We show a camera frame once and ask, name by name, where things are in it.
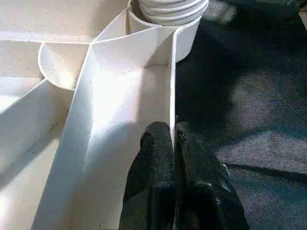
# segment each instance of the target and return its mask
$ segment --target dark fabric surface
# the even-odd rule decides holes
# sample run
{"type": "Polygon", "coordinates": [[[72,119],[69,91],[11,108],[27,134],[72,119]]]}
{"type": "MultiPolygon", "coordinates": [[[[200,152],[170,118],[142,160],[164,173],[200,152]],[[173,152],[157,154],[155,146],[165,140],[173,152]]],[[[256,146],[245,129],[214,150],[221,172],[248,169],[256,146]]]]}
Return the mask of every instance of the dark fabric surface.
{"type": "Polygon", "coordinates": [[[228,167],[251,229],[307,229],[306,184],[228,167]]]}
{"type": "Polygon", "coordinates": [[[225,167],[189,123],[176,125],[175,155],[183,174],[177,229],[249,230],[225,167]]]}
{"type": "Polygon", "coordinates": [[[295,3],[282,17],[255,1],[213,3],[227,15],[204,15],[177,64],[176,114],[244,168],[231,178],[251,229],[306,229],[307,34],[295,3]]]}
{"type": "Polygon", "coordinates": [[[166,123],[144,131],[129,170],[120,230],[172,230],[176,205],[175,158],[166,123]]]}

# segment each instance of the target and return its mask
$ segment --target gray carpet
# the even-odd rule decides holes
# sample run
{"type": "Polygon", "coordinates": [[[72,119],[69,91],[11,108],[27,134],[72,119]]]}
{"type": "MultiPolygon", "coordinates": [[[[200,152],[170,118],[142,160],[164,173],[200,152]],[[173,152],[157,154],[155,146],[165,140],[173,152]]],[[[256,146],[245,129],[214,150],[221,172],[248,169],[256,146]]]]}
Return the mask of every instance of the gray carpet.
{"type": "Polygon", "coordinates": [[[176,114],[230,167],[251,229],[306,229],[307,33],[298,4],[212,1],[208,10],[177,64],[176,114]]]}

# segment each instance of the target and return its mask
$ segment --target white surface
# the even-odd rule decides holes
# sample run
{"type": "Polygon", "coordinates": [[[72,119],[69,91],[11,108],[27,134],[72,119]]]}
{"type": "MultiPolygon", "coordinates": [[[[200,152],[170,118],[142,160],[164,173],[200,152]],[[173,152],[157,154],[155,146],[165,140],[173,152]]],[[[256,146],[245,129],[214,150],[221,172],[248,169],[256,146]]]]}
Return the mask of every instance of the white surface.
{"type": "Polygon", "coordinates": [[[126,6],[0,4],[0,81],[10,85],[0,92],[21,97],[0,112],[1,230],[32,222],[34,230],[117,228],[144,128],[164,121],[174,141],[175,65],[189,53],[199,18],[163,27],[126,6]],[[41,73],[53,84],[31,90],[41,73]]]}
{"type": "Polygon", "coordinates": [[[1,0],[0,39],[91,42],[126,0],[1,0]]]}
{"type": "Polygon", "coordinates": [[[0,114],[0,229],[28,230],[66,118],[43,80],[0,114]]]}
{"type": "Polygon", "coordinates": [[[35,87],[41,79],[0,76],[0,113],[35,87]]]}
{"type": "Polygon", "coordinates": [[[174,130],[172,41],[152,28],[90,47],[34,230],[118,227],[143,130],[157,120],[174,130]]]}
{"type": "Polygon", "coordinates": [[[179,12],[173,12],[173,13],[162,14],[160,16],[151,16],[147,14],[147,12],[144,11],[144,8],[142,8],[141,5],[140,9],[144,17],[152,21],[153,23],[165,26],[180,26],[188,24],[196,20],[197,18],[201,17],[203,12],[207,9],[208,5],[209,1],[204,1],[200,6],[191,11],[184,10],[182,14],[179,12]]]}
{"type": "Polygon", "coordinates": [[[143,19],[144,16],[140,11],[139,2],[137,0],[129,1],[128,14],[129,18],[132,18],[135,22],[135,25],[133,24],[130,26],[131,31],[137,30],[141,27],[140,25],[146,28],[163,27],[165,29],[173,29],[174,31],[180,30],[180,34],[177,36],[176,62],[183,60],[190,53],[201,16],[183,26],[161,26],[144,21],[145,19],[143,19]]]}
{"type": "Polygon", "coordinates": [[[88,45],[43,43],[38,66],[45,78],[57,87],[74,90],[88,45]]]}
{"type": "Polygon", "coordinates": [[[185,0],[179,1],[171,4],[160,4],[158,2],[149,2],[146,0],[140,0],[140,4],[145,5],[147,8],[150,8],[153,11],[160,12],[173,12],[181,11],[190,7],[195,6],[196,4],[202,2],[203,0],[185,0]]]}
{"type": "Polygon", "coordinates": [[[174,17],[174,16],[181,16],[190,12],[197,12],[203,9],[208,2],[209,0],[202,0],[199,1],[197,4],[190,4],[192,6],[183,5],[182,7],[174,7],[174,8],[151,8],[140,2],[140,7],[142,12],[147,14],[148,16],[174,17]]]}

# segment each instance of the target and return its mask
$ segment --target stacked white cups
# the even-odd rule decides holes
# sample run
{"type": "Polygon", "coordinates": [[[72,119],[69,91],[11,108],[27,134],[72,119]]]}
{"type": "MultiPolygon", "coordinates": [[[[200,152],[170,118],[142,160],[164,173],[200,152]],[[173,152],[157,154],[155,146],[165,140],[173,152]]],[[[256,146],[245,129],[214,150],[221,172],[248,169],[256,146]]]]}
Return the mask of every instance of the stacked white cups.
{"type": "Polygon", "coordinates": [[[209,0],[139,0],[144,17],[165,26],[185,25],[199,18],[209,0]]]}

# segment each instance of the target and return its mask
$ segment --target white plastic panel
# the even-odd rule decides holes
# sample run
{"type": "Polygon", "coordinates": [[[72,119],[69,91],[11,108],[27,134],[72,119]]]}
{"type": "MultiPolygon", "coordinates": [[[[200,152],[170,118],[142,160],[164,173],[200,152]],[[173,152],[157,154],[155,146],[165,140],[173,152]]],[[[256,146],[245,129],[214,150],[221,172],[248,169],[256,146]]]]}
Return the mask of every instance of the white plastic panel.
{"type": "Polygon", "coordinates": [[[31,228],[66,112],[44,80],[0,114],[0,229],[31,228]]]}
{"type": "Polygon", "coordinates": [[[0,0],[0,39],[91,42],[126,0],[0,0]]]}
{"type": "Polygon", "coordinates": [[[36,61],[39,46],[0,41],[0,113],[42,80],[36,61]]]}
{"type": "Polygon", "coordinates": [[[88,45],[43,43],[38,53],[42,74],[57,87],[74,90],[88,45]]]}
{"type": "Polygon", "coordinates": [[[90,47],[32,229],[117,229],[142,132],[174,126],[172,41],[153,28],[90,47]]]}

